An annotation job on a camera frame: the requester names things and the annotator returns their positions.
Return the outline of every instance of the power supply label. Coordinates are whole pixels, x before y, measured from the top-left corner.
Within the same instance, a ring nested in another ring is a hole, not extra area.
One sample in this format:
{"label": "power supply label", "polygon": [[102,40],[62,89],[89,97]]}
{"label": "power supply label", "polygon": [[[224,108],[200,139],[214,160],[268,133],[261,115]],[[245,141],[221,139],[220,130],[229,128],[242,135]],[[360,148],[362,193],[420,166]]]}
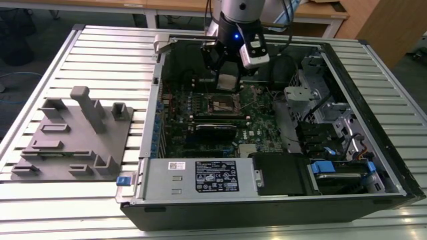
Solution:
{"label": "power supply label", "polygon": [[236,161],[196,161],[194,190],[198,193],[238,192]]}

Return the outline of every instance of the slotted aluminum surface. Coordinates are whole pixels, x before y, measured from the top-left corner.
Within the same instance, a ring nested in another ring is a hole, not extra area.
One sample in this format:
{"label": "slotted aluminum surface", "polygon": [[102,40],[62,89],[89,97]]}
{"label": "slotted aluminum surface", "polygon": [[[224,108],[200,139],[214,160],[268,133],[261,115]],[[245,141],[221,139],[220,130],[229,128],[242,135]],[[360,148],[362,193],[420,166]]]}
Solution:
{"label": "slotted aluminum surface", "polygon": [[[45,97],[61,97],[70,88],[90,88],[90,97],[102,106],[120,101],[136,109],[132,118],[121,172],[136,170],[142,139],[148,93],[154,61],[153,39],[158,33],[201,35],[198,31],[85,26],[73,30],[46,70],[39,85],[17,117],[1,145],[0,161],[0,239],[386,239],[427,238],[427,200],[396,210],[378,211],[349,223],[213,229],[210,231],[138,231],[114,201],[113,182],[7,183],[10,169],[19,160],[38,122],[37,110]],[[285,40],[285,36],[268,35]],[[392,143],[427,189],[425,115],[393,79],[370,49],[354,40],[294,37],[297,41],[330,44]],[[132,195],[132,189],[124,189]]]}

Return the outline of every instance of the blue latch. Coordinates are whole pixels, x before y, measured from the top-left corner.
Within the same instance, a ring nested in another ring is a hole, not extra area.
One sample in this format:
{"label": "blue latch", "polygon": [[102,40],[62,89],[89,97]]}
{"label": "blue latch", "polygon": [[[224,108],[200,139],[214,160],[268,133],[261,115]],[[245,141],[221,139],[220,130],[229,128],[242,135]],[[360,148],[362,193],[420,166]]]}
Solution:
{"label": "blue latch", "polygon": [[324,147],[324,149],[326,150],[328,154],[336,155],[336,152],[330,148]]}
{"label": "blue latch", "polygon": [[313,174],[334,173],[334,167],[330,161],[316,161],[310,164]]}
{"label": "blue latch", "polygon": [[117,187],[128,187],[128,186],[132,185],[130,182],[132,182],[132,177],[130,176],[118,176],[116,181],[114,181],[114,185]]}
{"label": "blue latch", "polygon": [[376,171],[376,167],[373,165],[373,162],[370,162],[370,161],[366,162],[366,168],[368,168],[369,173]]}

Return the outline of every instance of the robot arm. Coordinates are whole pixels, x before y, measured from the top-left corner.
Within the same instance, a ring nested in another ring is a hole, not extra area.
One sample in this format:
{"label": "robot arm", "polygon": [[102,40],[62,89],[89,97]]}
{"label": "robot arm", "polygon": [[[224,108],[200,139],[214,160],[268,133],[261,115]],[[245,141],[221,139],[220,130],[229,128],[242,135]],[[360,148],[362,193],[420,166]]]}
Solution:
{"label": "robot arm", "polygon": [[[224,63],[236,63],[237,87],[240,78],[252,76],[257,67],[269,61],[260,21],[265,0],[208,0],[208,4],[209,1],[213,1],[212,24],[217,25],[217,31],[214,42],[205,42],[201,46],[204,65],[214,72],[217,82]],[[210,27],[208,35],[214,35]],[[216,52],[216,59],[210,56],[212,52]]]}

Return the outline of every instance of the gray tiled floor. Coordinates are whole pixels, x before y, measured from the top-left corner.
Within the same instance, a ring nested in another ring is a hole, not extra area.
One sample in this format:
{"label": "gray tiled floor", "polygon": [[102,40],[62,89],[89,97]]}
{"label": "gray tiled floor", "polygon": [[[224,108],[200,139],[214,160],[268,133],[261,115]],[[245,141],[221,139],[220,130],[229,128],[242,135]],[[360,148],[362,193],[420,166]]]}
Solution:
{"label": "gray tiled floor", "polygon": [[[42,74],[74,24],[134,27],[130,14],[61,11],[58,16],[60,19],[53,20],[46,10],[33,10],[31,19],[37,33],[29,36],[26,40],[34,51],[34,60],[19,67],[6,66],[0,61],[0,75],[2,74],[1,72],[35,72]],[[202,19],[198,17],[193,17],[192,19],[189,17],[181,17],[173,21],[176,22],[174,24],[166,24],[165,18],[160,17],[160,27],[186,30],[201,30],[202,28]],[[424,94],[424,91],[427,89],[427,66],[413,62],[410,57],[405,56],[394,67],[393,73],[425,111],[427,94]],[[29,97],[38,82],[38,78],[30,75],[13,75],[0,80],[2,85],[7,87],[6,91],[0,93],[0,99],[15,102]],[[0,103],[0,139],[22,105],[23,104]]]}
{"label": "gray tiled floor", "polygon": [[427,113],[427,65],[405,55],[392,69],[404,89]]}

